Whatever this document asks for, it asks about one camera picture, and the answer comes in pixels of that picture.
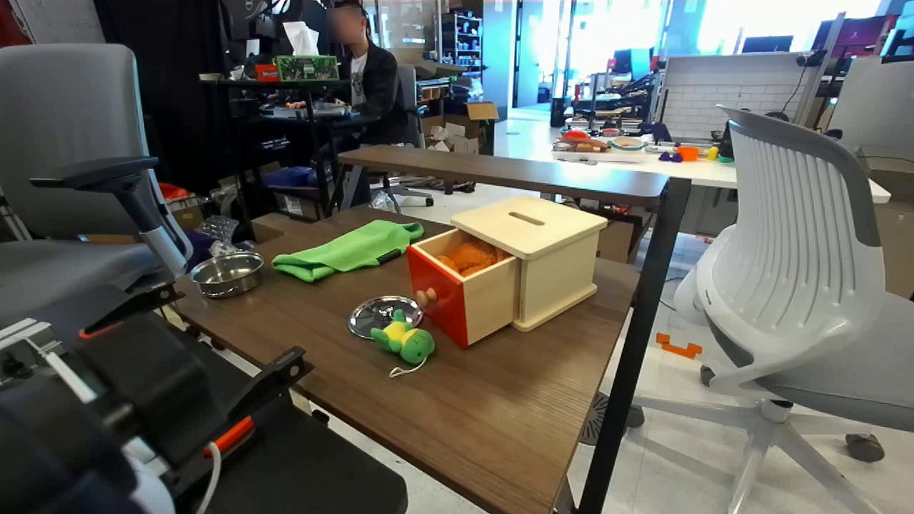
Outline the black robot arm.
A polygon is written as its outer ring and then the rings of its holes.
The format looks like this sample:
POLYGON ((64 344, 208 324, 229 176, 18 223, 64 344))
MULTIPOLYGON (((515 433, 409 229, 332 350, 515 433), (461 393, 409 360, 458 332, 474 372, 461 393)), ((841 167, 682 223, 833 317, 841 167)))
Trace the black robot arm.
POLYGON ((0 514, 405 514, 405 479, 114 289, 0 296, 0 514))

